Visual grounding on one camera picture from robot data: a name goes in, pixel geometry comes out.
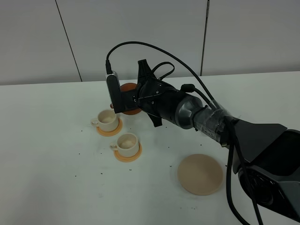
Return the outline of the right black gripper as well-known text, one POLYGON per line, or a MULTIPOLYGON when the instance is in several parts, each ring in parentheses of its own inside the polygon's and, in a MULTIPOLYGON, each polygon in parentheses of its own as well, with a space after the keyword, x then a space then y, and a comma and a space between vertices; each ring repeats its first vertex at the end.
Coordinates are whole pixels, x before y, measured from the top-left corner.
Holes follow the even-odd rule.
POLYGON ((172 85, 153 79, 147 60, 138 61, 136 106, 147 113, 154 127, 162 126, 162 120, 176 124, 176 110, 187 93, 172 85))

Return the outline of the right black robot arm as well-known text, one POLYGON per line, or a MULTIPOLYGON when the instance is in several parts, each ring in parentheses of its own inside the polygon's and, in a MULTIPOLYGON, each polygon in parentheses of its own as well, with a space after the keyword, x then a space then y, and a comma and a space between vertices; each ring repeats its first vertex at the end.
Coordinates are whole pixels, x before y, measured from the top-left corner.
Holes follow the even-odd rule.
POLYGON ((179 90, 158 79, 146 60, 138 61, 134 102, 155 127, 167 120, 183 129, 194 128, 229 149, 226 198, 234 216, 245 224, 232 201, 231 175, 237 174, 242 189, 252 200, 259 222, 259 206, 300 219, 300 133, 280 124, 254 124, 231 116, 216 101, 179 90))

